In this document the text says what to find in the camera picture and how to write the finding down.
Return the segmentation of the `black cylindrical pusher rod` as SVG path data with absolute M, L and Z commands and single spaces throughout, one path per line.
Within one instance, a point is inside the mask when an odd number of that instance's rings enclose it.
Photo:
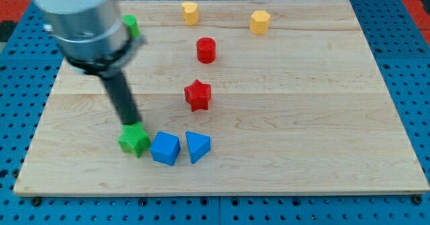
M 113 75 L 102 77 L 101 82 L 121 123 L 132 125 L 140 122 L 138 108 L 123 72 L 118 71 Z

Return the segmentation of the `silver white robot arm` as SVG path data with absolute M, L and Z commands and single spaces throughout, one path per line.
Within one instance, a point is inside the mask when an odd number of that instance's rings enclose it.
M 121 123 L 141 120 L 122 69 L 144 36 L 128 25 L 116 0 L 34 0 L 47 21 L 44 29 L 55 37 L 71 66 L 84 75 L 98 76 Z

